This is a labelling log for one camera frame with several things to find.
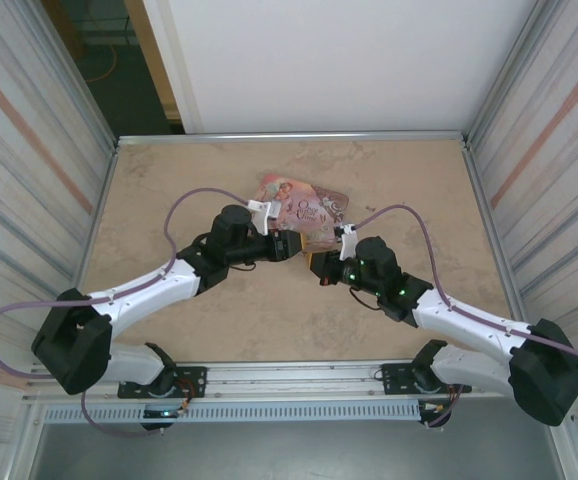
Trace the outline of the black base electronics module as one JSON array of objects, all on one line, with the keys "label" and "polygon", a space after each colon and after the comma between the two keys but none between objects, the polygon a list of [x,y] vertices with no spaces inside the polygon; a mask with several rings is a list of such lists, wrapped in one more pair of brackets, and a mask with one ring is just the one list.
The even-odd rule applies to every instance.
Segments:
[{"label": "black base electronics module", "polygon": [[140,425],[146,431],[166,430],[178,422],[184,413],[184,408],[146,408],[143,411]]},{"label": "black base electronics module", "polygon": [[442,428],[451,418],[452,405],[452,400],[419,400],[419,423],[428,429]]}]

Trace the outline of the wooden door frame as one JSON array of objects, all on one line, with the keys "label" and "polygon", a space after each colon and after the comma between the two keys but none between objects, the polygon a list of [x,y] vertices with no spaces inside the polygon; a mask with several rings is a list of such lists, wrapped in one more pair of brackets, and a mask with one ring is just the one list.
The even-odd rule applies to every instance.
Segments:
[{"label": "wooden door frame", "polygon": [[175,101],[144,0],[123,0],[123,2],[162,105],[165,118],[174,134],[185,134],[182,117]]}]

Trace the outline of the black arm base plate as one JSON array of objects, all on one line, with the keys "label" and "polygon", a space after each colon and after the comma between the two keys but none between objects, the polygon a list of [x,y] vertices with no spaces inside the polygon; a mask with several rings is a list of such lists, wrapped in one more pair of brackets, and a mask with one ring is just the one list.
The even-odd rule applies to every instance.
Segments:
[{"label": "black arm base plate", "polygon": [[185,399],[203,398],[207,386],[206,367],[176,366],[166,368],[148,385],[124,382],[118,386],[121,399]]},{"label": "black arm base plate", "polygon": [[378,379],[386,395],[439,395],[456,393],[459,384],[442,382],[430,367],[413,363],[388,363],[380,366]]}]

